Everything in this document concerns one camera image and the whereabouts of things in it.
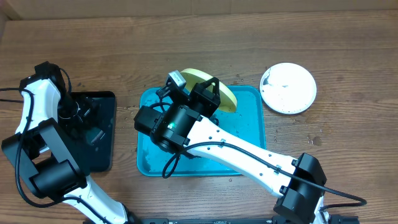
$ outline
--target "wooden table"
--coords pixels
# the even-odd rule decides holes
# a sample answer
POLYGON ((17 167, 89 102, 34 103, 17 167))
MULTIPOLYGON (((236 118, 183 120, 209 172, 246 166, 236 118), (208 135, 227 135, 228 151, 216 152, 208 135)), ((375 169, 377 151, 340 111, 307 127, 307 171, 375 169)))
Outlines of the wooden table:
MULTIPOLYGON (((93 174, 139 217, 271 217, 276 199, 243 177, 143 176, 136 166, 133 117, 144 90, 169 71, 193 67, 228 85, 259 86, 279 62, 307 68, 318 95, 306 112, 264 109, 267 148, 321 162, 327 186, 368 200, 331 209, 361 223, 396 223, 398 209, 398 11, 11 21, 0 45, 0 88, 18 86, 34 65, 56 63, 73 91, 110 90, 118 110, 113 168, 93 174), (317 138, 316 144, 310 144, 317 138)), ((18 98, 1 93, 1 98, 18 98)), ((0 139, 13 135, 22 106, 0 104, 0 139)), ((0 155, 1 223, 80 223, 68 205, 38 209, 17 193, 14 169, 0 155)), ((347 202, 327 194, 326 204, 347 202)))

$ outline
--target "white lid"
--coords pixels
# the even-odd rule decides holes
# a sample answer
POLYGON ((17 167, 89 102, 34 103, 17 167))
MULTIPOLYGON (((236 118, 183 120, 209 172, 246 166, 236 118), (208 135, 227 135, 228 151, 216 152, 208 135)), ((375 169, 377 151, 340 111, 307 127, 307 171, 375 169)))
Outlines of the white lid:
POLYGON ((317 95, 311 73, 294 63, 279 63, 262 76, 260 92, 266 104, 283 114, 297 114, 308 109, 317 95))

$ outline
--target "tray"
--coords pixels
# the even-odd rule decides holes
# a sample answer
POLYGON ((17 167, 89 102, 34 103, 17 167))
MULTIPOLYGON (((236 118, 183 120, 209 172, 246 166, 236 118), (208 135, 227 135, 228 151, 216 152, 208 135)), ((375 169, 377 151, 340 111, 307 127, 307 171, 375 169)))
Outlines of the tray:
MULTIPOLYGON (((260 93, 252 86, 229 86, 228 88, 235 94, 238 100, 238 108, 235 113, 216 111, 215 115, 220 121, 220 128, 265 149, 266 134, 260 93)), ((159 102, 159 98, 155 94, 158 89, 150 88, 146 90, 141 96, 140 107, 159 102)), ((165 98, 164 102, 171 103, 171 100, 165 98)), ((162 151, 153 144, 149 136, 138 133, 137 167, 142 174, 149 177, 161 177, 164 165, 171 157, 170 153, 162 151)), ((239 173, 206 158, 188 159, 182 156, 172 176, 215 175, 239 175, 239 173)))

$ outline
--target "blue tray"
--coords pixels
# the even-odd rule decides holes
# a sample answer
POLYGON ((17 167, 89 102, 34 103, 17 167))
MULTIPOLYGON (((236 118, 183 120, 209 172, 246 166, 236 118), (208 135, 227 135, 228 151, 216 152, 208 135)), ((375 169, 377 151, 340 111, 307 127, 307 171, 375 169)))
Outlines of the blue tray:
MULTIPOLYGON (((238 100, 235 113, 216 111, 215 115, 220 121, 220 128, 250 142, 263 149, 266 148, 266 134, 264 130, 264 117, 262 115, 262 100, 257 89, 252 86, 228 87, 238 100)), ((140 100, 141 106, 149 106, 159 102, 156 90, 146 90, 140 100)), ((170 98, 164 102, 171 103, 170 98)), ((172 157, 168 152, 159 149, 150 141, 149 136, 138 133, 137 167, 140 172, 149 177, 161 177, 166 162, 172 157)), ((211 175, 239 175, 238 172, 206 158, 188 159, 182 156, 173 176, 211 176, 211 175)))

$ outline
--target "yellow plate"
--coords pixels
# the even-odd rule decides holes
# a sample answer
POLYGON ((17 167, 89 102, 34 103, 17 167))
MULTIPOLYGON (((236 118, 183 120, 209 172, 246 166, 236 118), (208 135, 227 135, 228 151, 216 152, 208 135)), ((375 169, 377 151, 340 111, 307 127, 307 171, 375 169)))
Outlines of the yellow plate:
MULTIPOLYGON (((195 86, 196 83, 202 83, 213 78, 211 75, 194 69, 194 68, 186 68, 182 72, 180 72, 182 77, 187 81, 187 85, 185 88, 188 91, 191 91, 192 88, 195 86)), ((213 85, 210 85, 208 90, 213 91, 213 85)), ((236 107, 238 105, 238 101, 236 100, 235 95, 232 93, 231 90, 223 83, 220 82, 220 98, 221 103, 218 107, 219 110, 224 112, 234 113, 236 111, 236 107)))

